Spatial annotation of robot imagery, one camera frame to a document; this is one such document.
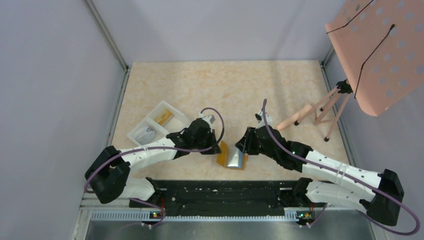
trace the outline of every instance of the tabletop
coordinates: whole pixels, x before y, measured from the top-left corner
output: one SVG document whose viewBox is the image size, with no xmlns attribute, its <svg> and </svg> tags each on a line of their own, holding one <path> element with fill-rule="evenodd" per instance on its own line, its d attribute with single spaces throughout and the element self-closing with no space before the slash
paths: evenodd
<svg viewBox="0 0 424 240">
<path fill-rule="evenodd" d="M 275 128 L 304 105 L 318 102 L 327 93 L 316 60 L 134 63 L 112 145 L 116 149 L 135 147 L 127 134 L 162 100 L 190 120 L 196 119 L 203 108 L 217 109 L 225 123 L 223 140 L 234 146 L 247 127 L 258 124 L 255 113 L 265 98 L 268 99 L 266 111 L 273 118 Z M 332 111 L 326 116 L 333 117 Z M 281 135 L 286 140 L 307 144 L 332 159 L 349 163 L 338 127 L 330 141 L 325 142 L 330 123 L 314 125 L 313 121 L 313 116 L 309 116 L 299 126 L 291 125 L 282 130 Z M 221 133 L 219 120 L 214 128 L 218 138 Z M 157 180 L 297 180 L 311 177 L 286 170 L 264 155 L 249 156 L 244 170 L 225 169 L 216 163 L 216 158 L 216 155 L 190 153 L 149 165 L 134 177 Z"/>
</svg>

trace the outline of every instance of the black cable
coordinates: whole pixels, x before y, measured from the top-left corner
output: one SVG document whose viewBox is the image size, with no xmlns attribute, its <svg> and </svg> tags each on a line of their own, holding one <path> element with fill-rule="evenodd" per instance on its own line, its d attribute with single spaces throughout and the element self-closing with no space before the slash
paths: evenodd
<svg viewBox="0 0 424 240">
<path fill-rule="evenodd" d="M 361 75 L 362 75 L 362 70 L 364 69 L 364 65 L 365 63 L 368 61 L 368 59 L 371 58 L 371 56 L 374 54 L 374 52 L 380 47 L 380 45 L 384 42 L 384 40 L 386 40 L 386 38 L 389 36 L 390 31 L 395 28 L 395 25 L 392 24 L 390 26 L 390 29 L 388 30 L 387 34 L 384 36 L 384 38 L 381 40 L 381 42 L 377 45 L 376 48 L 374 48 L 374 50 L 371 52 L 371 54 L 365 59 L 365 61 L 363 61 L 362 66 L 360 66 L 360 72 L 359 72 L 359 77 L 358 77 L 358 82 L 356 83 L 356 89 L 355 89 L 355 96 L 354 98 L 357 99 L 357 92 L 358 92 L 358 87 L 359 87 L 359 82 L 361 80 Z"/>
<path fill-rule="evenodd" d="M 339 30 L 339 29 L 342 29 L 342 28 L 344 28 L 344 27 L 346 27 L 347 25 L 349 25 L 364 9 L 366 9 L 371 3 L 372 3 L 373 1 L 370 1 L 366 6 L 364 6 L 350 21 L 348 21 L 345 25 L 343 25 L 343 26 L 341 26 L 341 27 L 339 27 L 339 28 L 336 28 L 336 29 L 334 29 L 334 30 L 331 30 L 331 31 L 328 31 L 327 32 L 327 34 L 329 34 L 329 33 L 332 33 L 332 32 L 334 32 L 334 31 L 337 31 L 337 30 Z"/>
</svg>

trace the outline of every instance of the table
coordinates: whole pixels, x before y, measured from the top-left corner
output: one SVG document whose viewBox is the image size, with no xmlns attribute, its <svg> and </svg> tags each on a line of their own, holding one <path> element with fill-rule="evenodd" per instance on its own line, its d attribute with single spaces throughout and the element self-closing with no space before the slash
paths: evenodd
<svg viewBox="0 0 424 240">
<path fill-rule="evenodd" d="M 205 107 L 216 108 L 225 122 L 223 140 L 233 146 L 248 126 L 258 124 L 255 113 L 262 107 L 264 98 L 268 99 L 266 111 L 278 124 L 326 94 L 321 67 L 316 60 L 134 63 L 112 145 L 117 149 L 135 147 L 127 134 L 162 100 L 191 120 Z M 221 133 L 218 122 L 214 124 L 217 138 Z M 299 126 L 284 129 L 281 135 L 349 163 L 338 128 L 329 142 L 324 141 L 329 127 L 329 124 L 314 125 L 311 116 Z M 150 165 L 134 176 L 158 180 L 297 180 L 311 177 L 286 170 L 264 155 L 249 156 L 244 170 L 233 170 L 218 165 L 216 155 L 199 153 Z"/>
</svg>

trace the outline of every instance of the gray wall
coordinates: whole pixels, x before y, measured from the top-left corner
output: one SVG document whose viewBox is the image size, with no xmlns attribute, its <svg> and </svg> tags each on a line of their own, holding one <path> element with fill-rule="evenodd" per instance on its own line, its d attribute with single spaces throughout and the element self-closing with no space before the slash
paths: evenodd
<svg viewBox="0 0 424 240">
<path fill-rule="evenodd" d="M 125 60 L 322 60 L 345 0 L 94 0 Z"/>
<path fill-rule="evenodd" d="M 337 56 L 329 63 L 327 72 L 333 86 L 346 79 Z M 424 85 L 421 85 L 380 116 L 369 116 L 362 112 L 353 97 L 341 115 L 357 164 L 377 172 L 384 169 L 395 171 L 405 190 L 403 202 L 421 216 L 421 220 L 424 220 L 423 103 Z M 412 217 L 402 211 L 396 229 L 409 231 L 414 226 Z M 416 234 L 407 239 L 421 240 L 423 236 Z"/>
<path fill-rule="evenodd" d="M 0 239 L 69 239 L 123 71 L 82 0 L 0 1 Z"/>
</svg>

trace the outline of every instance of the small open box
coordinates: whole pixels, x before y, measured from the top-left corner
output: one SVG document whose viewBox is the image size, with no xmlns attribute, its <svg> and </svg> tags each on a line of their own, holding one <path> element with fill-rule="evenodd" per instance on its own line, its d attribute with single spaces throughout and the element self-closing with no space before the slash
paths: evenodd
<svg viewBox="0 0 424 240">
<path fill-rule="evenodd" d="M 163 124 L 161 125 L 155 120 L 157 120 L 165 110 L 168 110 L 172 115 L 162 121 Z M 191 121 L 186 115 L 166 101 L 161 101 L 126 136 L 136 145 L 142 146 L 157 141 L 169 133 L 179 132 L 183 128 L 188 127 L 190 123 Z"/>
</svg>

